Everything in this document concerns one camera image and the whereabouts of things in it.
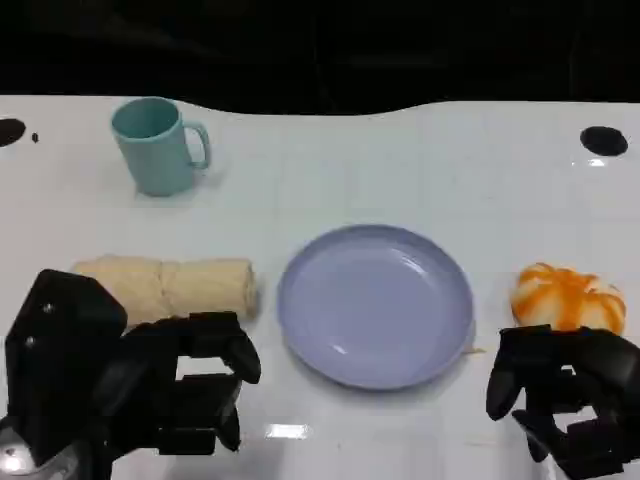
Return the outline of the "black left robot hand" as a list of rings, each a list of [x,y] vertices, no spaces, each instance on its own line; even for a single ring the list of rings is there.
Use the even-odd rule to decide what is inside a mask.
[[[260,377],[233,312],[140,324],[121,338],[94,394],[103,442],[115,457],[138,449],[209,456],[217,444],[236,451],[236,402],[242,385]]]

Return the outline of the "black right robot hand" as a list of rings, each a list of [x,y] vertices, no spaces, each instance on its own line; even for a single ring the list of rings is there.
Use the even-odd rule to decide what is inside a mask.
[[[603,329],[504,329],[486,412],[511,415],[532,459],[569,479],[621,473],[639,457],[639,349]]]

